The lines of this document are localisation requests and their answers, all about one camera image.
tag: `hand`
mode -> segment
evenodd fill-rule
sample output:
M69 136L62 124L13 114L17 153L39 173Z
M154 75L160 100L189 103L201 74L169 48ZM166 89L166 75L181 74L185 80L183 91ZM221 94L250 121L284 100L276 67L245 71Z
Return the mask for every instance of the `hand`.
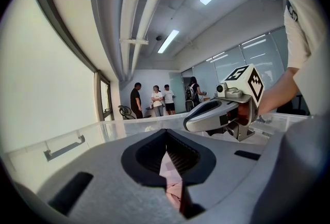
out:
M243 119L249 119L249 103L239 104L238 117Z

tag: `woman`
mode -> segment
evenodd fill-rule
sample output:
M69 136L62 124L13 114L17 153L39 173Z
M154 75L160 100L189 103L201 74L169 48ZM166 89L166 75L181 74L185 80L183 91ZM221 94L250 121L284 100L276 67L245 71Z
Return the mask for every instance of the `woman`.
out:
M162 93L159 91L159 86L154 86L154 92L151 95L151 100L153 101L154 111L156 117L163 116L163 104L161 101L164 99Z
M200 103L200 98L198 95L206 95L206 93L201 92L200 86L197 83L195 76L190 78L189 86L194 90L195 98L192 100L192 102L194 103L193 107L196 107Z

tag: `white sleeve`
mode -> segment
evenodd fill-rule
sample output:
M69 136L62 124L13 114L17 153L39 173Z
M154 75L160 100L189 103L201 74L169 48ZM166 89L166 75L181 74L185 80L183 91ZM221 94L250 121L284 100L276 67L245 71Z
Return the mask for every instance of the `white sleeve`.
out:
M300 69L310 55L307 40L298 22L291 17L288 7L284 12L284 25L288 37L288 67Z

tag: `clear plastic container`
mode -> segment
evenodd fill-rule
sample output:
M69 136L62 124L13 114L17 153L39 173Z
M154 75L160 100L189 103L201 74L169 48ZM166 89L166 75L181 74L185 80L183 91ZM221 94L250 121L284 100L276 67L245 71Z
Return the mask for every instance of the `clear plastic container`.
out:
M3 161L15 181L37 192L53 173L90 148L146 131L159 129L184 131L183 121L186 115L187 113L148 119L98 122L32 146L4 153ZM262 119L258 119L250 126L256 132L255 135L242 143L265 145L275 132L284 132L291 124L306 118L284 114L263 115ZM205 132L196 134L210 137ZM215 134L212 138L237 141L229 133Z

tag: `gray pants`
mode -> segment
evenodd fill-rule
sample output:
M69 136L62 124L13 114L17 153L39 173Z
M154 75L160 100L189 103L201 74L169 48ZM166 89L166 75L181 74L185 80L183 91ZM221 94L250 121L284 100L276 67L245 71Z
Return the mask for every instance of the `gray pants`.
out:
M156 117L162 117L164 115L163 106L154 106L154 111L155 111Z

